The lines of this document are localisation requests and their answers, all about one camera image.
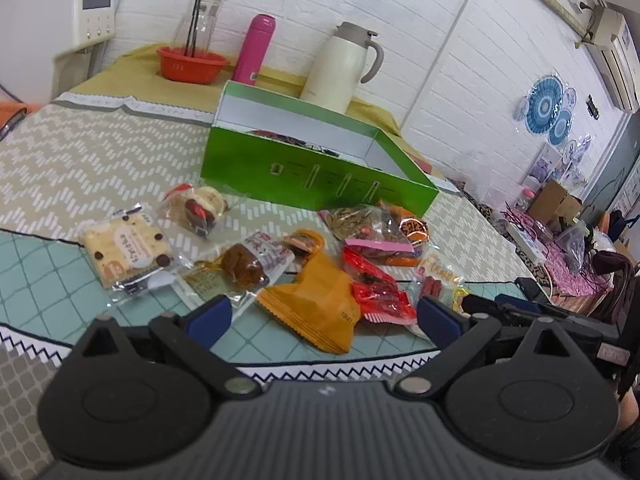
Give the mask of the sausage snack packet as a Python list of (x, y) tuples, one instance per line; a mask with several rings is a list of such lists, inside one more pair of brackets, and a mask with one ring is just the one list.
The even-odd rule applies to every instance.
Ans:
[(431, 297), (454, 312), (462, 313), (462, 300), (470, 292), (465, 288), (461, 269), (442, 251), (427, 245), (416, 267), (414, 277), (418, 286), (418, 298)]

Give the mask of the brown date snack packet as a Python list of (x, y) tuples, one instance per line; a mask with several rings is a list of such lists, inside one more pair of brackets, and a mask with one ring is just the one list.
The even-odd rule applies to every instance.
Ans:
[(262, 289), (277, 283), (294, 259), (294, 252), (280, 240), (256, 231), (218, 252), (202, 255), (178, 276), (176, 291), (192, 310), (226, 296), (235, 321)]

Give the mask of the red candy packet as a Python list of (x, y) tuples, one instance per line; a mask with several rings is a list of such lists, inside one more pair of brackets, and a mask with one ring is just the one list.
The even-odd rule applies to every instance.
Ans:
[(352, 296), (365, 320), (403, 326), (416, 322), (416, 310), (390, 275), (347, 246), (342, 249), (342, 258), (352, 279)]

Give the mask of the biscuit packet with dots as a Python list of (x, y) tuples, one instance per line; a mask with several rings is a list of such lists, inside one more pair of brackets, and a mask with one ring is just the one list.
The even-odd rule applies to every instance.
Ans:
[(168, 286), (191, 266), (147, 204), (137, 203), (102, 220), (81, 223), (78, 240), (110, 306)]

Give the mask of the orange peanut snack bag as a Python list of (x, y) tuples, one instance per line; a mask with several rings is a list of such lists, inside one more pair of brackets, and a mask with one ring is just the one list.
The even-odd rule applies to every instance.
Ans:
[(394, 252), (382, 259), (386, 266), (417, 266), (423, 255), (423, 246), (430, 240), (430, 231), (424, 220), (410, 210), (382, 200), (376, 203), (386, 209), (398, 224), (401, 233), (411, 243), (411, 252)]

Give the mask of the small cake snack packet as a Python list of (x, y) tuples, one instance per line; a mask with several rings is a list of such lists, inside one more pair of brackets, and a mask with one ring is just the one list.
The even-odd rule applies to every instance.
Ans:
[(209, 240), (246, 196), (227, 185), (181, 183), (165, 193), (158, 214), (192, 234)]

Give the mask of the orange snack packet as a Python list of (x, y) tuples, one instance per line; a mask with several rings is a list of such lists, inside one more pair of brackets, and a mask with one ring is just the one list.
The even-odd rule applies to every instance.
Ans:
[(338, 356), (350, 351), (360, 307), (352, 279), (324, 252), (310, 258), (293, 283), (268, 286), (257, 301), (319, 350)]

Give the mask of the pink nut bag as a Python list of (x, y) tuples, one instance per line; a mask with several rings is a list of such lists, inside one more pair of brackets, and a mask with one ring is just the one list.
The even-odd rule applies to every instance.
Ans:
[(383, 207), (358, 205), (319, 214), (337, 240), (363, 257), (390, 266), (394, 259), (418, 258), (416, 248)]

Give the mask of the red daily nuts bag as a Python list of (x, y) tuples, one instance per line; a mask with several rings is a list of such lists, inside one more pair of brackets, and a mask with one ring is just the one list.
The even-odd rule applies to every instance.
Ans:
[(291, 144), (297, 146), (298, 148), (306, 148), (307, 150), (315, 151), (318, 153), (322, 153), (325, 155), (333, 156), (336, 158), (340, 158), (340, 154), (325, 148), (319, 144), (313, 144), (307, 141), (299, 140), (294, 138), (294, 136), (285, 136), (281, 133), (275, 133), (269, 130), (250, 130), (248, 133), (254, 134), (254, 136), (262, 136), (263, 138), (270, 139), (273, 141), (278, 141), (286, 144)]

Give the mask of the black phone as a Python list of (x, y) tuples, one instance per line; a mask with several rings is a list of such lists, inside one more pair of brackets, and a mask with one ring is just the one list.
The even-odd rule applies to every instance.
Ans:
[(547, 294), (533, 278), (517, 278), (514, 283), (528, 301), (536, 302), (537, 304), (548, 304), (550, 302)]

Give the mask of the white power strip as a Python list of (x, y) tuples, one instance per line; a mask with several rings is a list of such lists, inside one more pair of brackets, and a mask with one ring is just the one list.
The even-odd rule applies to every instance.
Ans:
[(506, 232), (508, 232), (510, 237), (514, 239), (515, 245), (524, 252), (526, 257), (529, 258), (534, 266), (540, 266), (541, 264), (546, 263), (547, 258), (544, 255), (544, 252), (537, 245), (537, 241), (528, 234), (526, 229), (521, 228), (517, 224), (508, 222), (506, 224)]

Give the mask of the green cardboard box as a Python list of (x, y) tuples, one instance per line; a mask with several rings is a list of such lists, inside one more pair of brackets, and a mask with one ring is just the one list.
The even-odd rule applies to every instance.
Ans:
[(382, 200), (422, 216), (439, 193), (378, 127), (235, 81), (222, 90), (201, 177), (309, 210)]

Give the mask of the patterned table cloth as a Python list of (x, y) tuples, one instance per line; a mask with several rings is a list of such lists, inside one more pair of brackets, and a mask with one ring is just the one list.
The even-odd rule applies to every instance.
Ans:
[[(1, 142), (1, 467), (14, 478), (34, 478), (50, 462), (36, 403), (70, 346), (110, 301), (75, 230), (137, 203), (156, 206), (174, 185), (193, 182), (212, 121), (207, 115), (201, 126), (123, 107), (53, 103)], [(313, 211), (250, 198), (232, 207), (218, 244), (257, 230), (280, 237), (312, 229), (326, 237), (330, 256), (340, 255)], [(468, 200), (440, 193), (426, 223), (472, 292), (522, 296), (514, 281), (532, 274)], [(361, 322), (350, 351), (332, 356), (257, 304), (237, 315), (213, 352), (259, 378), (391, 378), (434, 353), (405, 328)]]

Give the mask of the yellow cloth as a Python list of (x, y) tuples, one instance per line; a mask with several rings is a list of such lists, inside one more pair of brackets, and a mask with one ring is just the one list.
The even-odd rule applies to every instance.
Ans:
[[(233, 67), (224, 67), (212, 84), (172, 81), (160, 73), (160, 56), (157, 53), (159, 47), (159, 44), (148, 44), (120, 56), (102, 72), (78, 84), (72, 91), (93, 96), (134, 96), (141, 101), (213, 113), (222, 88), (233, 73)], [(355, 98), (349, 103), (346, 114), (382, 129), (406, 153), (421, 160), (426, 159), (402, 138), (399, 126), (388, 110)]]

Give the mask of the red plastic basket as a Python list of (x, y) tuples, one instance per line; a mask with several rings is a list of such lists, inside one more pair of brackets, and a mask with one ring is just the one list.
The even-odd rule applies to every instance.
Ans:
[(227, 67), (228, 58), (215, 52), (198, 50), (198, 55), (184, 55), (183, 50), (158, 47), (160, 74), (169, 80), (185, 84), (212, 84), (218, 74)]

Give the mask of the pink thermos bottle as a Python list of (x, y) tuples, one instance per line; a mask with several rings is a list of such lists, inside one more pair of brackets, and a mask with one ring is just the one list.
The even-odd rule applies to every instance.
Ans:
[(257, 14), (248, 26), (240, 54), (231, 79), (254, 86), (276, 30), (276, 19), (268, 14)]

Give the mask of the cream thermos jug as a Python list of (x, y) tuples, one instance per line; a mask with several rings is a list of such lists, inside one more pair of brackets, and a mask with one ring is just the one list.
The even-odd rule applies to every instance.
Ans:
[(322, 46), (299, 99), (345, 114), (360, 84), (367, 84), (384, 62), (376, 32), (351, 22), (337, 26)]

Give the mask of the orange stool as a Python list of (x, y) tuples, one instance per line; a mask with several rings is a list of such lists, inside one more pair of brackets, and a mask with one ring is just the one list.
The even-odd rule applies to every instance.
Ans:
[(0, 141), (3, 141), (29, 114), (40, 110), (41, 105), (20, 102), (0, 103)]

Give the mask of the black straw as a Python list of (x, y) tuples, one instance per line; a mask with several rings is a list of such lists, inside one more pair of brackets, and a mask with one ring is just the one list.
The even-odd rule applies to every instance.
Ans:
[(186, 37), (186, 46), (184, 47), (184, 54), (191, 58), (194, 57), (196, 36), (198, 36), (198, 14), (200, 13), (200, 6), (201, 0), (194, 0), (189, 32)]

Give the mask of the air conditioner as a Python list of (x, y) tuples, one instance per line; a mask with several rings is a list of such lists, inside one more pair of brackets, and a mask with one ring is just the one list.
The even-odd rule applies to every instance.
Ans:
[(608, 6), (579, 0), (591, 12), (590, 22), (575, 47), (586, 46), (613, 104), (624, 112), (639, 110), (639, 58), (626, 18)]

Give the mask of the glass carafe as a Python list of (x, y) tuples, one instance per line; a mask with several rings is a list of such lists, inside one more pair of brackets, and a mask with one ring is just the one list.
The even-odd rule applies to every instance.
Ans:
[[(184, 12), (172, 38), (171, 47), (183, 50), (186, 46), (192, 9), (194, 0), (189, 0), (186, 12)], [(198, 36), (196, 36), (194, 56), (198, 55), (198, 50), (209, 50), (209, 43), (212, 39), (216, 25), (216, 18), (221, 0), (201, 0), (200, 13), (198, 14)]]

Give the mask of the white water dispenser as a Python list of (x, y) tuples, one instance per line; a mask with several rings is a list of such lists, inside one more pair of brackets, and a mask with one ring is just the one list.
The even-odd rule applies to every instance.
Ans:
[(1, 99), (47, 104), (89, 78), (116, 0), (1, 0)]

